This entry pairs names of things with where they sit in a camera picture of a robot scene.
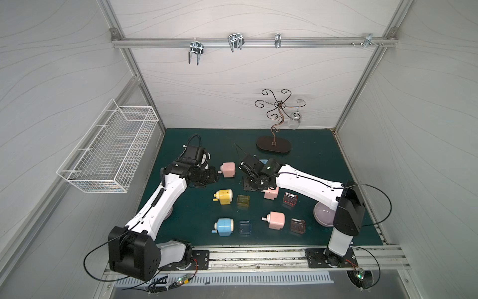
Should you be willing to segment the clear yellow tray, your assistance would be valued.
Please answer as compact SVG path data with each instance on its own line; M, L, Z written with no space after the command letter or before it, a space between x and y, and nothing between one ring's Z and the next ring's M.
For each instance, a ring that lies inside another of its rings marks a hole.
M250 196L238 195L237 207L240 209L248 209L250 207Z

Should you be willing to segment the yellow pencil sharpener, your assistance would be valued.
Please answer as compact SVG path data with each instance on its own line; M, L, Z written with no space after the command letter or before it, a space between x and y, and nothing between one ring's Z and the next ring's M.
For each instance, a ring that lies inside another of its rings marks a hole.
M213 201L219 202L221 205L231 205L234 193L231 189L221 189L214 194Z

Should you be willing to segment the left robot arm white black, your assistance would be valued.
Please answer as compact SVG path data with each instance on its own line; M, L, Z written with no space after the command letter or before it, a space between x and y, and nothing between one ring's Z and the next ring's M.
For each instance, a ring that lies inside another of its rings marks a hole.
M160 170L159 186L146 204L125 226L110 231L110 270L148 281L162 267L191 263L192 246L188 242L170 240L157 244L156 238L174 203L189 186L205 187L217 182L218 173L209 167L209 159L205 148L187 145L178 159Z

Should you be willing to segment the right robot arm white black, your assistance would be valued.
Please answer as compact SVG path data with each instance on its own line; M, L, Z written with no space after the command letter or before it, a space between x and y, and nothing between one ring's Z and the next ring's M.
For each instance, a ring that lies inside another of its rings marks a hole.
M250 154L239 163L245 173L246 188L252 191L282 188L309 197L324 205L332 213L332 234L324 256L342 262L351 251L353 238L362 229L365 205L355 184L328 181L299 171L292 166L269 159L263 163Z

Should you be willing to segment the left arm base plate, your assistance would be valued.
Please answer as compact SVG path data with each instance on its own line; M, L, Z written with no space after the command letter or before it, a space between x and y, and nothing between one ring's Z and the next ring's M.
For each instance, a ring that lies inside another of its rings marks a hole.
M162 270L165 270L165 271L193 271L195 269L208 270L209 259L210 259L209 250L198 250L198 249L187 250L182 260L180 260L179 262L162 266Z

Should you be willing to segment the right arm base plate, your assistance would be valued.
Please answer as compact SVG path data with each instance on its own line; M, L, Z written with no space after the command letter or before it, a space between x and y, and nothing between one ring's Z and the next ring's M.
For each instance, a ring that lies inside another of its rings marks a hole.
M337 255L326 248L310 248L305 250L307 265L312 269L352 269L358 266L356 255L349 248L345 256Z

